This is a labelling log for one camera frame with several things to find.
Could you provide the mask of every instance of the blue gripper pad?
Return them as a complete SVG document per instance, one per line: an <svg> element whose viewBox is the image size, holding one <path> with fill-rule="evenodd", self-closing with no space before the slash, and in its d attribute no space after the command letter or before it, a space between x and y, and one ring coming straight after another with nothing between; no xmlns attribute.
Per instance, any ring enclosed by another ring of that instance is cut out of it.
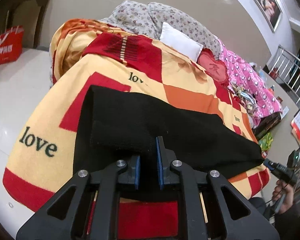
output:
<svg viewBox="0 0 300 240"><path fill-rule="evenodd" d="M158 138L156 138L155 141L156 141L156 144L157 144L158 179L159 179L160 189L163 190L163 167L162 167L162 160L161 160L161 153L160 153L160 147L159 147Z"/></svg>
<svg viewBox="0 0 300 240"><path fill-rule="evenodd" d="M140 156L137 157L137 161L136 161L136 175L134 179L135 189L139 188L139 179L140 179Z"/></svg>

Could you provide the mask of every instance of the cable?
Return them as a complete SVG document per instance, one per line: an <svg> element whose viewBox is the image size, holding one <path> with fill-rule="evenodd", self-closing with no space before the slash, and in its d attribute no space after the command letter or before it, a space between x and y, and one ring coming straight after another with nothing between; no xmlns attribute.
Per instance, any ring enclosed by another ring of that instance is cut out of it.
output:
<svg viewBox="0 0 300 240"><path fill-rule="evenodd" d="M292 178L293 178L293 175L294 175L294 170L292 172L292 176L291 176L291 179L289 180L289 182L279 191L279 193L277 195L275 195L274 197L277 197L279 194L281 194L281 192L287 187L288 184L290 184L290 182L292 181ZM268 203L270 203L272 201L272 198L267 201L265 204L267 205Z"/></svg>

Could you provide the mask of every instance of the black clothing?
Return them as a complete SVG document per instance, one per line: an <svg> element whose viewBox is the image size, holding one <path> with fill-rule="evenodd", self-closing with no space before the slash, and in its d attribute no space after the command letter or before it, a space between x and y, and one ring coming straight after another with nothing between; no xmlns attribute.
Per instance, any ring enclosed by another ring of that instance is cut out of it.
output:
<svg viewBox="0 0 300 240"><path fill-rule="evenodd" d="M249 202L259 211L259 213L263 214L266 210L266 202L261 197L252 197L249 199Z"/></svg>
<svg viewBox="0 0 300 240"><path fill-rule="evenodd" d="M298 217L296 205L283 214L275 215L274 219L281 240L300 240L300 216Z"/></svg>
<svg viewBox="0 0 300 240"><path fill-rule="evenodd" d="M91 86L79 119L73 172L101 170L140 154L140 190L158 189L157 136L179 160L199 171L216 169L227 179L263 163L260 146L228 129L216 114L179 109L141 93Z"/></svg>

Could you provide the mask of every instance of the red and yellow blanket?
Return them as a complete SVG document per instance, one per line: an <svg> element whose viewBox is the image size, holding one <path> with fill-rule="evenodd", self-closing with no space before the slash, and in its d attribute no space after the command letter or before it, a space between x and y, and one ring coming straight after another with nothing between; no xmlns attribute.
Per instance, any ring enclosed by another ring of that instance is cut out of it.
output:
<svg viewBox="0 0 300 240"><path fill-rule="evenodd" d="M120 40L121 46L91 54L87 46L101 34ZM56 31L50 51L54 52L53 78L58 82L20 132L3 176L14 199L37 211L72 177L76 131L90 85L143 93L177 108L217 114L230 130L256 142L246 110L204 66L146 36L139 40L150 44L151 52L132 53L134 48L127 44L138 36L86 19L69 20ZM116 58L108 57L110 52ZM136 55L139 64L134 63ZM250 198L268 183L269 172L260 165L229 181ZM177 223L175 202L121 200L120 239L173 236Z"/></svg>

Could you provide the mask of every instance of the metal screw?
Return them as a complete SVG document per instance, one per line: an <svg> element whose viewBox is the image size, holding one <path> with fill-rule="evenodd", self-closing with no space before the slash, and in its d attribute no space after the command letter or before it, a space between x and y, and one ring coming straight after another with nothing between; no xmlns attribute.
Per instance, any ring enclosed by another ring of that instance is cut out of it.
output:
<svg viewBox="0 0 300 240"><path fill-rule="evenodd" d="M81 170L78 172L79 177L83 178L88 175L88 172L86 170Z"/></svg>
<svg viewBox="0 0 300 240"><path fill-rule="evenodd" d="M124 166L124 165L126 165L125 160L117 160L117 166L118 166L118 167L122 167L122 166Z"/></svg>
<svg viewBox="0 0 300 240"><path fill-rule="evenodd" d="M219 177L220 173L219 173L219 171L212 170L212 171L210 171L210 175L214 178L217 178L217 177Z"/></svg>
<svg viewBox="0 0 300 240"><path fill-rule="evenodd" d="M182 165L182 161L175 160L175 161L172 162L172 165L175 166L175 167L180 167Z"/></svg>

